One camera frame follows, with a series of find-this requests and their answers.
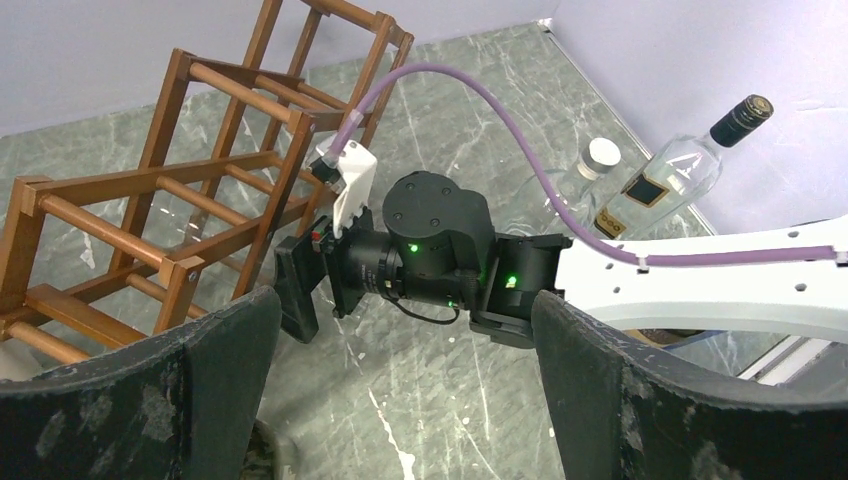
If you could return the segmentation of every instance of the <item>wooden frame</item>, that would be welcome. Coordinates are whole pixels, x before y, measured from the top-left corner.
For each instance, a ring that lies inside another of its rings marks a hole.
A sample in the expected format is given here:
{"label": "wooden frame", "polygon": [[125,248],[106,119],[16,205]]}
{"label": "wooden frame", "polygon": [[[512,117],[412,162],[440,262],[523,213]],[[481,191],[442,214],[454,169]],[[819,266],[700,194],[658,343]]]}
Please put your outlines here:
{"label": "wooden frame", "polygon": [[[89,305],[126,287],[162,303],[154,334],[181,324],[186,317],[202,316],[206,312],[192,304],[192,298],[204,268],[222,262],[239,270],[233,298],[244,295],[257,281],[274,232],[295,221],[300,221],[298,231],[303,232],[312,223],[315,209],[333,200],[332,192],[323,184],[300,172],[313,135],[337,130],[370,87],[387,46],[398,47],[392,64],[392,68],[397,68],[406,60],[413,37],[401,30],[392,17],[369,13],[343,0],[302,1],[311,9],[286,74],[260,69],[282,0],[263,2],[242,65],[174,50],[138,169],[70,180],[45,176],[15,180],[0,243],[0,340],[18,338],[64,363],[72,363],[88,358],[88,354],[40,330],[40,325],[57,320],[111,348],[142,339],[145,335],[141,332]],[[347,102],[299,78],[320,19],[325,15],[337,15],[376,35]],[[231,101],[211,159],[165,165],[190,82],[206,83],[230,95]],[[271,100],[254,89],[265,90],[277,99]],[[363,116],[360,123],[364,127],[363,144],[368,145],[373,138],[390,94],[389,90],[383,92],[374,108]],[[271,118],[268,131],[258,152],[231,156],[247,105]],[[292,141],[285,155],[280,156],[274,147],[283,126],[291,133]],[[268,167],[279,170],[273,183],[250,173]],[[224,176],[269,196],[261,216],[247,218],[214,200]],[[308,198],[291,197],[299,178],[313,186]],[[186,186],[193,182],[203,182],[200,191]],[[159,190],[195,207],[190,224],[197,228],[191,232],[186,228],[186,241],[173,251],[164,251],[142,240],[153,196]],[[82,208],[124,197],[129,197],[129,202],[120,228]],[[108,271],[64,291],[47,284],[28,288],[47,215],[114,247]],[[220,218],[231,228],[195,241],[194,238],[201,238],[209,215]],[[239,264],[231,255],[245,247],[248,247],[247,259]],[[148,279],[154,274],[158,284]]]}

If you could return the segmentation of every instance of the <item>white bottle cap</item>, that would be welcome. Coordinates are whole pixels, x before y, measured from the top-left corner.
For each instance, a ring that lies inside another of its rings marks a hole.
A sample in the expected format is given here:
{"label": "white bottle cap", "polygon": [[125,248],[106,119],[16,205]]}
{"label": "white bottle cap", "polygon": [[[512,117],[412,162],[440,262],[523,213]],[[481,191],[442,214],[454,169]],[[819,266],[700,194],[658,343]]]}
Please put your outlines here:
{"label": "white bottle cap", "polygon": [[608,173],[621,161],[621,151],[618,146],[606,138],[595,138],[583,149],[577,161],[577,171],[580,175],[597,180]]}
{"label": "white bottle cap", "polygon": [[587,167],[599,174],[613,169],[621,161],[621,150],[612,140],[598,137],[589,142],[581,159]]}

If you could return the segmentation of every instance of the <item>white cable clip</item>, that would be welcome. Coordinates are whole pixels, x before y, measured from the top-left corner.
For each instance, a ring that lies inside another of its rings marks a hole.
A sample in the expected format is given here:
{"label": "white cable clip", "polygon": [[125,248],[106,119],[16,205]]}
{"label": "white cable clip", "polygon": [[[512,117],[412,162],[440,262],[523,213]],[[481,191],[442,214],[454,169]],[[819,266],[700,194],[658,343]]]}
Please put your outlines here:
{"label": "white cable clip", "polygon": [[361,122],[362,119],[365,118],[365,116],[362,115],[362,112],[354,108],[350,111],[350,115],[348,116],[348,118],[351,122],[353,122],[354,125],[359,126],[359,122]]}
{"label": "white cable clip", "polygon": [[839,265],[848,264],[848,245],[834,245],[832,248],[836,252],[836,263]]}
{"label": "white cable clip", "polygon": [[636,258],[639,260],[639,268],[637,271],[639,273],[648,273],[650,271],[650,267],[648,267],[648,256],[637,256]]}

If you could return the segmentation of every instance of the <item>white 3d-printed bracket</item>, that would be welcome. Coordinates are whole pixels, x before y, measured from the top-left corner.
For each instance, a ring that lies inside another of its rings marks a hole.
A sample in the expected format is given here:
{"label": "white 3d-printed bracket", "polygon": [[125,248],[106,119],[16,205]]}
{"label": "white 3d-printed bracket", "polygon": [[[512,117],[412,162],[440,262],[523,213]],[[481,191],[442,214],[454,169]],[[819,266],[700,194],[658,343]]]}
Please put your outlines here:
{"label": "white 3d-printed bracket", "polygon": [[347,142],[336,166],[342,175],[344,189],[333,203],[333,235],[342,237],[342,229],[350,228],[362,215],[371,195],[371,184],[377,172],[377,157],[353,140]]}

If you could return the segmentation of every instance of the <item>black cable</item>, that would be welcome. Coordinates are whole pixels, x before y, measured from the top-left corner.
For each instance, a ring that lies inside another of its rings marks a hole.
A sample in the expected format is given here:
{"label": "black cable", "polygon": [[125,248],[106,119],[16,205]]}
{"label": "black cable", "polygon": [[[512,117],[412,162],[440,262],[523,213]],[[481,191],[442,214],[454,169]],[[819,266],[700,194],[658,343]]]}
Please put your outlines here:
{"label": "black cable", "polygon": [[403,312],[407,316],[412,317],[416,320],[422,320],[422,321],[425,321],[427,323],[432,323],[434,325],[450,325],[453,322],[455,322],[456,319],[459,318],[459,309],[458,308],[453,309],[453,318],[451,318],[450,320],[439,320],[439,319],[436,319],[436,318],[430,318],[430,317],[425,317],[423,315],[419,315],[419,314],[413,312],[412,310],[409,310],[408,308],[404,307],[400,303],[398,303],[397,300],[390,300],[390,299],[387,299],[387,300],[389,300],[389,303],[396,306],[398,308],[398,310],[400,310],[401,312]]}

